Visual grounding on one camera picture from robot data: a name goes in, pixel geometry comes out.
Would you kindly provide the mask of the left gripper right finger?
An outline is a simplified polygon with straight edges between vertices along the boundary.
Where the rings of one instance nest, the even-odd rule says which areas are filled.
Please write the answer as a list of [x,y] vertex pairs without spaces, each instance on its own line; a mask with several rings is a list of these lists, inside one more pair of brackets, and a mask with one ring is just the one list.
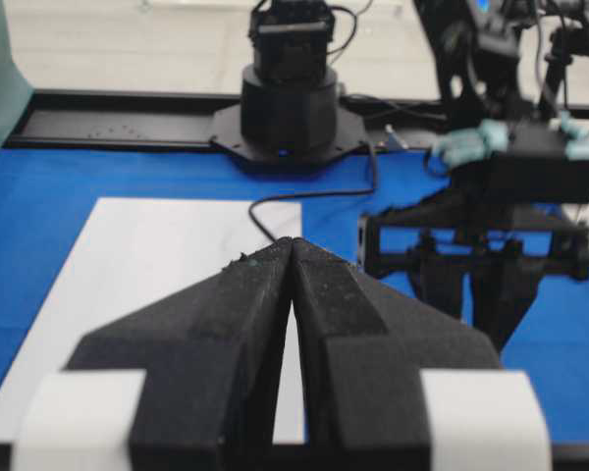
[[526,374],[479,331],[293,244],[311,447],[334,470],[548,470],[546,421]]

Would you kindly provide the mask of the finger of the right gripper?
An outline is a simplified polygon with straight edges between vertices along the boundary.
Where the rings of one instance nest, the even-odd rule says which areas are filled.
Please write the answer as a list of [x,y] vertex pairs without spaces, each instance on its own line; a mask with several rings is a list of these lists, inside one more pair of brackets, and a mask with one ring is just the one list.
[[570,161],[589,161],[589,133],[574,122],[568,111],[560,112],[559,131],[565,140],[565,157]]

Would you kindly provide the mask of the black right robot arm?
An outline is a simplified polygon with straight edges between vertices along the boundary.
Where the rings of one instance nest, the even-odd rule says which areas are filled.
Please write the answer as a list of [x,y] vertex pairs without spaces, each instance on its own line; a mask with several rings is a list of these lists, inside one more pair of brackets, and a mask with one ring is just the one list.
[[415,5],[435,59],[449,131],[426,151],[448,185],[418,203],[363,214],[360,267],[406,273],[417,298],[503,348],[549,275],[589,278],[589,226],[550,212],[589,203],[589,131],[556,93],[589,57],[589,1]]

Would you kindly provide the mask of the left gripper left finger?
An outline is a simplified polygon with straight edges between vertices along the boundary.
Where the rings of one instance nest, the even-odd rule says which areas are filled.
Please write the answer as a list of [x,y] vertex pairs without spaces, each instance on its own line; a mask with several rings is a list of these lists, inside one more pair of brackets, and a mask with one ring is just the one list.
[[239,470],[273,442],[290,312],[284,237],[83,336],[37,388],[15,470]]

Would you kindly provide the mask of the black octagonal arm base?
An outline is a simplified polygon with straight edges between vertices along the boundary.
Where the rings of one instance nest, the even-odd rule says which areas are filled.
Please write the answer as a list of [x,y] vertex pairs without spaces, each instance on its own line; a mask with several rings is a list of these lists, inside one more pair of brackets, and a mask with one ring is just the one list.
[[239,104],[214,114],[210,141],[248,162],[315,166],[363,150],[360,116],[339,102],[329,65],[336,7],[324,1],[261,1],[250,13],[253,61]]

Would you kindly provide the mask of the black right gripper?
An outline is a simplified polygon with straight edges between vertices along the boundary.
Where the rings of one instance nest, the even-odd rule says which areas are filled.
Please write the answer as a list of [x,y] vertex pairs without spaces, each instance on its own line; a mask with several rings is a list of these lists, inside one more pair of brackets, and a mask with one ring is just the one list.
[[[506,123],[451,131],[430,151],[449,170],[509,147]],[[460,318],[470,284],[472,325],[503,350],[547,276],[589,279],[589,225],[530,203],[487,203],[443,188],[418,203],[363,213],[357,263],[382,279],[406,273],[416,297]]]

